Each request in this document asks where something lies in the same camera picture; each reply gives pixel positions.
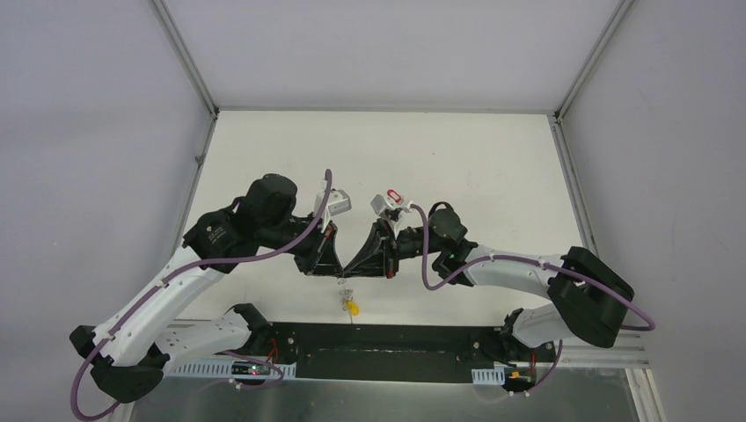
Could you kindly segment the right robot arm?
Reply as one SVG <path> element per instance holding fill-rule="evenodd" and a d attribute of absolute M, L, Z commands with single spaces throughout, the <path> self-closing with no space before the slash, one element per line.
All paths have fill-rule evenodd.
<path fill-rule="evenodd" d="M 448 202 L 437 202 L 429 211 L 412 209 L 420 215 L 421 226 L 401 230 L 393 225 L 403 211 L 382 211 L 363 247 L 344 267 L 343 277 L 391 278 L 401 261 L 417 258 L 429 291 L 447 285 L 501 287 L 548 300 L 505 318 L 499 346 L 511 360 L 570 337 L 600 348 L 615 345 L 634 290 L 592 251 L 580 246 L 559 255 L 498 251 L 468 240 L 467 228 Z M 439 277 L 436 283 L 427 279 L 431 272 Z"/>

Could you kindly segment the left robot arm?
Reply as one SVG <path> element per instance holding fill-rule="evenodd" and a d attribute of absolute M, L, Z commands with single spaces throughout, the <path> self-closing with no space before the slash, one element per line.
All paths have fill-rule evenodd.
<path fill-rule="evenodd" d="M 352 207 L 330 175 L 313 211 L 296 216 L 296 184 L 268 173 L 227 207 L 206 213 L 184 235 L 165 267 L 122 310 L 97 326 L 78 326 L 70 341 L 84 359 L 82 372 L 121 404 L 148 395 L 172 371 L 211 354 L 267 348 L 264 317 L 237 304 L 215 320 L 172 330 L 172 321 L 237 266 L 282 254 L 304 275 L 337 277 L 333 217 Z"/>

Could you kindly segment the yellow key tag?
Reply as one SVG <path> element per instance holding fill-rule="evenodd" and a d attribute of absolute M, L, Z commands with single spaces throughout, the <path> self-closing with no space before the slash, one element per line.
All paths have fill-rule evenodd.
<path fill-rule="evenodd" d="M 352 317 L 357 316 L 360 312 L 359 306 L 354 301 L 343 302 L 343 309 Z"/>

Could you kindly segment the red key tag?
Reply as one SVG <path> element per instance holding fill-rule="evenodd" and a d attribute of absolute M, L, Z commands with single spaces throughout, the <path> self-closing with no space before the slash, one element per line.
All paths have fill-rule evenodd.
<path fill-rule="evenodd" d="M 389 189 L 386 192 L 386 197 L 394 207 L 398 207 L 404 202 L 403 197 L 394 189 Z"/>

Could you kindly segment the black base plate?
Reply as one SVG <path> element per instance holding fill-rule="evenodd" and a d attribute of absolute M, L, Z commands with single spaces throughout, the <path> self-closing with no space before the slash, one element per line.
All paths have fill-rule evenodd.
<path fill-rule="evenodd" d="M 271 323 L 245 345 L 311 380 L 501 384 L 501 370 L 532 379 L 556 347 L 529 348 L 478 326 Z"/>

